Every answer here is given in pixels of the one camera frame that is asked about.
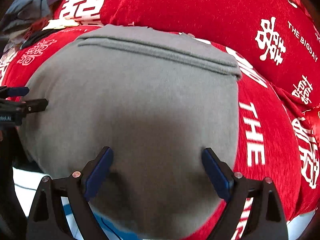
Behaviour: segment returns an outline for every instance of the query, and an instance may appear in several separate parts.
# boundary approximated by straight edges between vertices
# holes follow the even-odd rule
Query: gray cloth
[[[47,98],[20,129],[53,178],[114,151],[92,208],[141,238],[181,239],[217,208],[201,163],[211,147],[233,167],[238,138],[236,60],[187,35],[107,25],[49,58],[24,98]]]
[[[0,21],[0,32],[9,34],[26,29],[50,14],[47,0],[14,0]]]

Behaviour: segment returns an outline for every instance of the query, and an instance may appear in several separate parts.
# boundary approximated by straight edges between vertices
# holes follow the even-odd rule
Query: red blanket
[[[320,35],[306,13],[299,0],[63,0],[55,17],[192,33],[228,46],[309,110],[320,103]]]
[[[40,65],[78,35],[96,29],[78,26],[51,34],[20,52],[8,66],[2,85],[24,86]],[[273,179],[287,220],[316,207],[320,195],[319,153],[302,112],[282,89],[271,85],[234,50],[210,43],[236,57],[243,78],[239,85],[239,142],[234,171],[251,179]],[[252,200],[248,200],[234,238],[244,230]],[[205,239],[220,217],[224,203],[187,240]]]

